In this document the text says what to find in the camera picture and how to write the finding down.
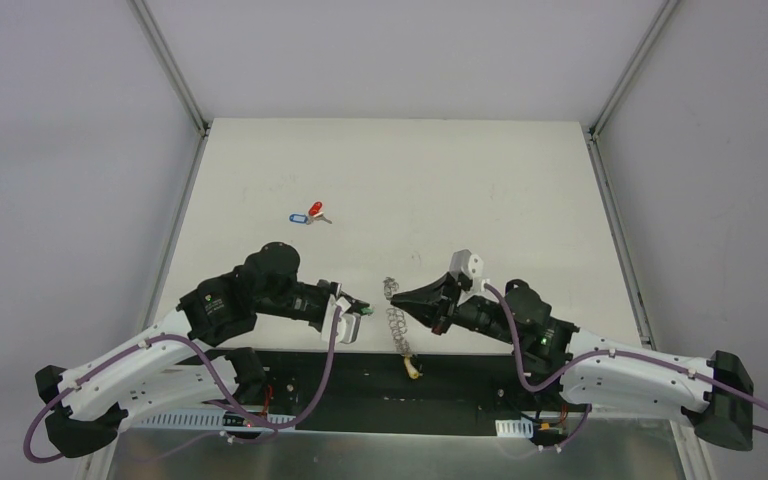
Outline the large metal keyring with rings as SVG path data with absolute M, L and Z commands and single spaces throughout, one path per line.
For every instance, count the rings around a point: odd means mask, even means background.
M 383 292 L 385 299 L 390 302 L 399 290 L 399 284 L 393 277 L 386 277 L 383 280 Z M 405 358 L 412 356 L 412 350 L 409 341 L 406 338 L 407 321 L 405 313 L 389 304 L 386 309 L 388 327 L 396 348 L 396 351 Z

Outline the yellow tagged key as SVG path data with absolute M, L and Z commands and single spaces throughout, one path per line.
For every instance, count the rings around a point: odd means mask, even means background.
M 417 380 L 422 376 L 420 369 L 414 364 L 412 356 L 404 356 L 403 365 L 409 379 Z

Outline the blue tagged key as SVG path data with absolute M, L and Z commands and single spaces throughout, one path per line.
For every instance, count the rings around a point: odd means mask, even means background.
M 297 224 L 307 224 L 309 217 L 306 214 L 293 213 L 289 215 L 289 221 Z

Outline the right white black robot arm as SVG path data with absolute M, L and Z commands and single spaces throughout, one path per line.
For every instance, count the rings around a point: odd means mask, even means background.
M 693 429 L 701 440 L 735 451 L 753 447 L 754 390 L 741 360 L 654 352 L 610 340 L 557 319 L 525 281 L 470 294 L 464 277 L 443 275 L 390 304 L 442 335 L 458 326 L 507 343 L 526 380 L 529 400 L 543 410 L 559 403 L 652 415 Z

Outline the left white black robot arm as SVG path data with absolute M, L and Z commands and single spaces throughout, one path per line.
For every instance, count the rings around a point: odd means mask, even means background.
M 233 412 L 265 439 L 302 422 L 302 414 L 278 423 L 246 408 L 265 398 L 268 387 L 253 349 L 209 357 L 267 315 L 313 328 L 328 344 L 326 366 L 333 366 L 337 345 L 356 340 L 372 307 L 337 282 L 299 281 L 300 263 L 294 247 L 266 244 L 230 272 L 199 283 L 160 321 L 99 358 L 71 369 L 41 368 L 35 384 L 43 407 L 25 433 L 25 457 L 41 462 L 31 445 L 38 429 L 45 430 L 56 459 L 79 458 L 142 420 L 191 404 Z

